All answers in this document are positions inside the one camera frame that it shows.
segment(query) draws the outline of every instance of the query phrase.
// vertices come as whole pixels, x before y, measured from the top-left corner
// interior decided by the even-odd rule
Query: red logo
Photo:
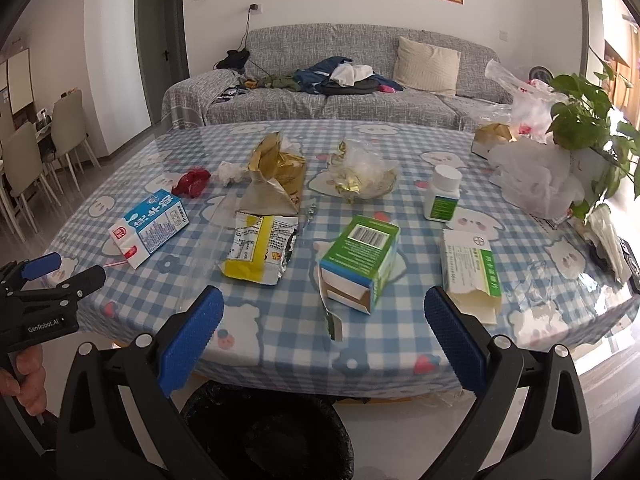
[[[121,238],[124,237],[124,235],[127,234],[127,230],[124,227],[118,227],[114,232],[113,235],[120,240]]]

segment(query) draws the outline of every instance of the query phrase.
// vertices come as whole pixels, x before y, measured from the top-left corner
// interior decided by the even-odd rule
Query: red plastic wrapper
[[[176,196],[187,194],[190,198],[197,198],[207,187],[210,178],[209,171],[204,168],[194,168],[180,177],[177,186],[172,188],[171,194]]]

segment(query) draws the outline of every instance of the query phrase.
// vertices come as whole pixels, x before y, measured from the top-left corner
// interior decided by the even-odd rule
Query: tile floor
[[[113,171],[132,154],[161,134],[150,128],[124,146],[115,156],[102,161],[102,171],[85,167],[79,176],[81,192],[73,186],[68,173],[60,176],[65,189],[62,209],[50,206],[37,195],[31,202],[39,234],[22,222],[26,244],[16,241],[7,227],[0,223],[0,265],[5,261],[34,258],[46,249],[58,229],[76,208],[84,202]],[[623,196],[632,193],[623,184]],[[634,216],[629,200],[612,204],[615,216]],[[637,226],[628,222],[626,236],[630,241],[638,239]],[[49,409],[58,414],[64,384],[78,345],[90,340],[100,348],[109,348],[111,341],[94,333],[76,333],[46,343],[45,366],[47,369],[47,395]],[[603,339],[597,345],[583,345],[574,351],[576,368],[589,411],[592,469],[594,476],[615,455],[631,431],[632,421],[640,406],[640,316],[625,319],[615,336]],[[172,399],[181,409],[186,399],[202,383],[203,378],[192,376],[187,385],[174,392]],[[132,424],[146,456],[152,462],[161,460],[149,439],[130,393],[124,388],[123,398]],[[485,465],[495,463],[504,452],[513,432],[517,416],[524,402],[524,391],[518,392],[510,413]],[[473,403],[471,394],[430,396],[404,402],[385,404],[338,404],[336,410],[347,428],[356,460],[355,480],[382,480],[419,478],[444,448]]]

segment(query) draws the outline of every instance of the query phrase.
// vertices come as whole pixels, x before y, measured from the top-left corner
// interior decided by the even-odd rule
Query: pillow
[[[453,97],[459,71],[460,53],[457,50],[400,36],[394,80],[402,86]]]

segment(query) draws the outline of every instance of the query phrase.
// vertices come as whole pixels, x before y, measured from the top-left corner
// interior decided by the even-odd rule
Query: black trash can
[[[351,440],[330,400],[209,381],[181,411],[229,480],[350,480]]]

